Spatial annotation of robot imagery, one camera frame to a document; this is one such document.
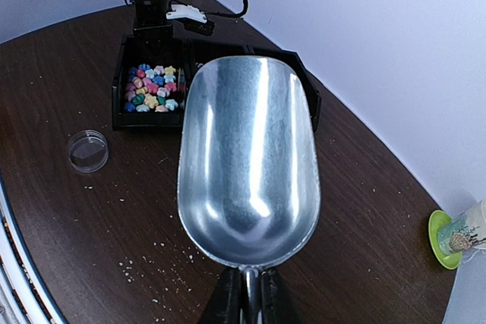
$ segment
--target paper cup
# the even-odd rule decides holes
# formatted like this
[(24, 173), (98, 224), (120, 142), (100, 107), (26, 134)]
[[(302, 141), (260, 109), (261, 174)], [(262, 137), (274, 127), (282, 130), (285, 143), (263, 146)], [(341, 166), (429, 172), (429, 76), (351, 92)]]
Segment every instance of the paper cup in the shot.
[(482, 200), (443, 226), (437, 242), (443, 254), (463, 252), (469, 248), (486, 249), (486, 200)]

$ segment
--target black container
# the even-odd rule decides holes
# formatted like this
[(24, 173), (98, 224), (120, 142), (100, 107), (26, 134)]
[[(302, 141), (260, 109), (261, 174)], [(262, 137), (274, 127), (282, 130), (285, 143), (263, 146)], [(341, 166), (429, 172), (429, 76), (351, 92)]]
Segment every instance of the black container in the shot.
[[(259, 55), (275, 58), (288, 64), (300, 79), (308, 100), (312, 127), (316, 131), (319, 123), (320, 101), (319, 92), (312, 83), (308, 72), (305, 70), (300, 58), (295, 52), (274, 51), (246, 45), (232, 45), (214, 43), (196, 39), (172, 39), (166, 49), (170, 50), (156, 58), (145, 57), (133, 36), (124, 38), (118, 55), (118, 63), (112, 85), (112, 126), (113, 130), (124, 129), (165, 129), (182, 128), (184, 121), (184, 109), (178, 108), (168, 113), (128, 113), (123, 106), (125, 104), (125, 87), (128, 78), (128, 69), (139, 64), (163, 64), (172, 65), (185, 73), (186, 87), (189, 90), (191, 81), (197, 73), (197, 63), (205, 64), (216, 58), (236, 55)], [(175, 99), (184, 105), (187, 92), (178, 92)]]

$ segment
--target scoop handle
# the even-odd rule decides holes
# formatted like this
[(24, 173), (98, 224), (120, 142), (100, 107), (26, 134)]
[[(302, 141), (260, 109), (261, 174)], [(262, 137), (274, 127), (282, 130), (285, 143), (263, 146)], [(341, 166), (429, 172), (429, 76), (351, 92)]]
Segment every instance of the scoop handle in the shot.
[(261, 312), (260, 271), (254, 267), (241, 270), (241, 277), (245, 283), (241, 296), (241, 308), (244, 324), (258, 324)]

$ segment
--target green plate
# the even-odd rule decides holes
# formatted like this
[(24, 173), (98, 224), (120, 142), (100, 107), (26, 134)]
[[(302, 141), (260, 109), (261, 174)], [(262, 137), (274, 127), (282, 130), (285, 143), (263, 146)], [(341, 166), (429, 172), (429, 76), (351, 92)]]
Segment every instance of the green plate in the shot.
[(437, 232), (440, 228), (445, 226), (450, 222), (450, 216), (448, 216), (442, 210), (436, 210), (431, 214), (431, 217), (428, 219), (428, 239), (431, 242), (432, 250), (440, 262), (442, 266), (446, 269), (456, 269), (457, 266), (461, 263), (462, 259), (462, 252), (451, 254), (450, 256), (446, 256), (439, 248), (439, 244), (437, 242)]

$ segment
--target dark wooden table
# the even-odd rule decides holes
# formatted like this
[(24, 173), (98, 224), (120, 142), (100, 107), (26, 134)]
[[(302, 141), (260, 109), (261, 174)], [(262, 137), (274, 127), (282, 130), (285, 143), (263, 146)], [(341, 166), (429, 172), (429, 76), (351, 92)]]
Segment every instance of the dark wooden table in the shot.
[[(133, 17), (111, 9), (0, 46), (0, 172), (33, 260), (72, 323), (196, 322), (222, 271), (178, 219), (180, 135), (110, 127), (115, 59)], [(213, 38), (275, 47), (242, 20), (218, 20)], [(436, 204), (319, 89), (320, 221), (279, 268), (298, 312), (309, 323), (440, 323), (454, 273), (428, 246)], [(108, 163), (91, 175), (76, 173), (66, 156), (83, 129), (109, 141)]]

